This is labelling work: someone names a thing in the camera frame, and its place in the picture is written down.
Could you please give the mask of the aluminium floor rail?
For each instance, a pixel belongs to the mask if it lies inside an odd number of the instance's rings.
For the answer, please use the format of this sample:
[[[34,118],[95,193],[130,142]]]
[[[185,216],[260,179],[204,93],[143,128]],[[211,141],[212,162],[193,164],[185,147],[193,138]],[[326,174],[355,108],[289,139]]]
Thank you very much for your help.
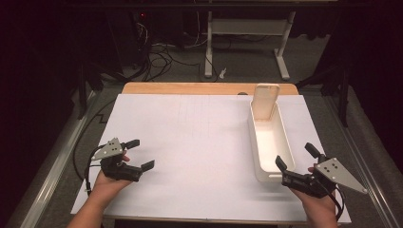
[[[96,92],[89,92],[85,97],[87,110],[84,111],[83,117],[79,117],[78,93],[73,95],[73,102],[75,104],[73,112],[58,136],[55,145],[51,148],[48,157],[35,175],[28,192],[23,197],[26,210],[17,228],[36,228],[63,175],[73,147],[78,142],[79,135],[84,129],[88,117],[87,112],[96,103],[97,98],[98,95]]]
[[[364,207],[353,212],[363,213],[363,221],[369,221],[363,228],[403,228],[403,174],[375,133],[358,99],[353,97],[348,102],[347,126],[338,117],[336,99],[324,97],[324,101],[347,143],[348,158],[368,188],[365,199],[370,200],[375,216],[370,218]]]

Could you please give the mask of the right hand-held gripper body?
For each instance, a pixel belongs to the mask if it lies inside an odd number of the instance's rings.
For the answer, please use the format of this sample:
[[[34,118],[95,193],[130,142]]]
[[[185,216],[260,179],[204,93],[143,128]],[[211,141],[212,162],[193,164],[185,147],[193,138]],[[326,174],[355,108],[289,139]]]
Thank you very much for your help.
[[[318,199],[331,194],[338,184],[362,194],[368,193],[337,158],[328,158],[323,154],[318,157],[312,174],[301,175],[287,169],[281,175],[282,185]]]

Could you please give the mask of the person's right hand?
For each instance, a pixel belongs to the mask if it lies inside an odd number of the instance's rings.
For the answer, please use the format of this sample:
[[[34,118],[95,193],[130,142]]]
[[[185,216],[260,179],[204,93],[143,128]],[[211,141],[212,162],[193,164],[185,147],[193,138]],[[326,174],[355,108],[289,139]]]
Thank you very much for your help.
[[[330,197],[318,199],[295,189],[292,189],[292,193],[301,201],[305,213],[307,211],[328,210],[336,214],[336,205]]]

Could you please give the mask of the dark computer tower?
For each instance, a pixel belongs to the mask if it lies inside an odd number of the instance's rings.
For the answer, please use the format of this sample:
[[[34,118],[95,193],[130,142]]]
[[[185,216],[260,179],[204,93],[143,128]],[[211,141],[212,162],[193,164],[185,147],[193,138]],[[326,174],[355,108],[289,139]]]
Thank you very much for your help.
[[[106,14],[122,67],[142,67],[145,62],[143,27],[130,11]]]

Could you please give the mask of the white metal stand frame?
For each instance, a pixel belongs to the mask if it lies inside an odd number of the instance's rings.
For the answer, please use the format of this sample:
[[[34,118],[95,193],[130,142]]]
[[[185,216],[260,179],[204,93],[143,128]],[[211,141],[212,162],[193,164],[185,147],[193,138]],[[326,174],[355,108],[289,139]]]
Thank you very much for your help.
[[[207,40],[205,52],[204,76],[211,78],[213,76],[213,49],[212,37],[214,34],[224,35],[267,35],[280,36],[281,43],[278,48],[273,50],[278,70],[284,81],[290,80],[290,75],[283,58],[292,26],[294,24],[296,13],[291,11],[286,19],[217,19],[212,12],[208,12],[207,18]]]

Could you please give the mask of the white table sheet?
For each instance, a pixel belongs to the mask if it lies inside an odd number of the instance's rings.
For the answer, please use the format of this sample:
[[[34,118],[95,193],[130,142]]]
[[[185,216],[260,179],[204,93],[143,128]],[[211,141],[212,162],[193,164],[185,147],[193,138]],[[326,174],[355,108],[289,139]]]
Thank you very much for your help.
[[[246,95],[118,96],[103,143],[140,140],[131,164],[153,169],[107,207],[116,219],[301,223],[299,199],[278,182],[257,180]]]

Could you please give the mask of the white plastic bin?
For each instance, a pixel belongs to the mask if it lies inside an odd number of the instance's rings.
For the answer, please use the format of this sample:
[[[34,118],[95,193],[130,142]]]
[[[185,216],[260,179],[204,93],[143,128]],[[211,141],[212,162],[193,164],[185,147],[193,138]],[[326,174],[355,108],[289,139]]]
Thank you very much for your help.
[[[248,126],[257,180],[280,182],[282,174],[276,164],[277,156],[288,171],[294,171],[296,163],[278,105],[274,104],[271,115],[263,113],[260,107],[251,107]]]

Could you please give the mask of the orange and white packet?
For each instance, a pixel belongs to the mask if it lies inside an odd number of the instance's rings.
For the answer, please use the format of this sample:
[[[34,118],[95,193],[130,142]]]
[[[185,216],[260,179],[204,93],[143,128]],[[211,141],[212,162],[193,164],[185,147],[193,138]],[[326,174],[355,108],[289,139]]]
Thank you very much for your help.
[[[279,91],[278,84],[257,84],[251,102],[255,121],[269,122],[272,119]]]

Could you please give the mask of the black metal stand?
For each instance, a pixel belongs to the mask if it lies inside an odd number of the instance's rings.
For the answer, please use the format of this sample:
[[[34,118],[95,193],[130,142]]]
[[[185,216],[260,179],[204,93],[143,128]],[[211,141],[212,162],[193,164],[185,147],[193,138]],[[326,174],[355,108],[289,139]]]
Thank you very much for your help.
[[[79,120],[84,118],[87,111],[86,86],[94,91],[102,91],[104,88],[99,69],[92,62],[82,62],[78,67]]]
[[[342,125],[347,127],[349,68],[343,64],[331,65],[296,83],[297,88],[307,85],[321,85],[320,93],[323,96],[338,95],[337,116]]]

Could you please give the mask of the person's left hand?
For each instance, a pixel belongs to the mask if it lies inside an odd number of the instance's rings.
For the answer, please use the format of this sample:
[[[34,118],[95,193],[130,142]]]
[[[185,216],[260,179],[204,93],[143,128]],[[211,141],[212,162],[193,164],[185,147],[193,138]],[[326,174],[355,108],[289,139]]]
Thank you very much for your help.
[[[130,180],[114,180],[100,170],[89,196],[96,201],[111,201],[129,184]]]

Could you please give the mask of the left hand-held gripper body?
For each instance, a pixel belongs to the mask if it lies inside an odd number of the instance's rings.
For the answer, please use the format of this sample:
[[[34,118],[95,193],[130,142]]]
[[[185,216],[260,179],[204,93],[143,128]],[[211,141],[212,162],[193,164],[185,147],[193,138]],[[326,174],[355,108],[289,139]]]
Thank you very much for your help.
[[[104,174],[114,180],[138,181],[142,175],[140,167],[131,166],[124,161],[125,142],[113,138],[106,144],[100,145],[91,155],[92,161],[100,161]]]

